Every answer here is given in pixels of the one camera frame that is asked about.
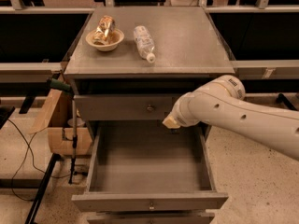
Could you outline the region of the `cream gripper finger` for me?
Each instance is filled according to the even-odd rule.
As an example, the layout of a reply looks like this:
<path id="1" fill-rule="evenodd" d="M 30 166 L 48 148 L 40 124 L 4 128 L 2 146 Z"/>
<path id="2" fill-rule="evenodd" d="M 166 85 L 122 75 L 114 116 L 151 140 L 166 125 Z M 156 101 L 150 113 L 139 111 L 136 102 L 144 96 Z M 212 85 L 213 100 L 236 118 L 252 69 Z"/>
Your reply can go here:
<path id="1" fill-rule="evenodd" d="M 168 129 L 179 129 L 180 124 L 177 121 L 177 117 L 169 114 L 164 120 L 163 125 Z"/>

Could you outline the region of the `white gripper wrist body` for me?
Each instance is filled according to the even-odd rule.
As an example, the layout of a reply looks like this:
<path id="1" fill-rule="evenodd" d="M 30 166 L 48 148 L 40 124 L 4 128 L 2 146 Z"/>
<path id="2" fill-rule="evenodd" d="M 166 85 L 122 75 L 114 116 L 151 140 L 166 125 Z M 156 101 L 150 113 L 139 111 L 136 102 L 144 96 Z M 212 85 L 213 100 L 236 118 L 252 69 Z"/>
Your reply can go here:
<path id="1" fill-rule="evenodd" d="M 193 95 L 188 92 L 180 96 L 171 111 L 171 115 L 179 126 L 190 127 L 199 123 L 199 120 L 192 114 L 189 109 L 189 103 Z"/>

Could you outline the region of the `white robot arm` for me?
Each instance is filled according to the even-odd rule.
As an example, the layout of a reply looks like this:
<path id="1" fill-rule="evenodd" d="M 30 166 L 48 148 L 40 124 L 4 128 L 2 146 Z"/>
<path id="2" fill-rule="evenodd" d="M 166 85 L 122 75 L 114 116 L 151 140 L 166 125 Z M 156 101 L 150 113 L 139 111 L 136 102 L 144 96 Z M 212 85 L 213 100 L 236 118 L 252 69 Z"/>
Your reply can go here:
<path id="1" fill-rule="evenodd" d="M 218 77 L 180 96 L 163 125 L 169 129 L 200 122 L 246 136 L 299 160 L 299 112 L 255 105 L 244 100 L 245 88 L 233 76 Z"/>

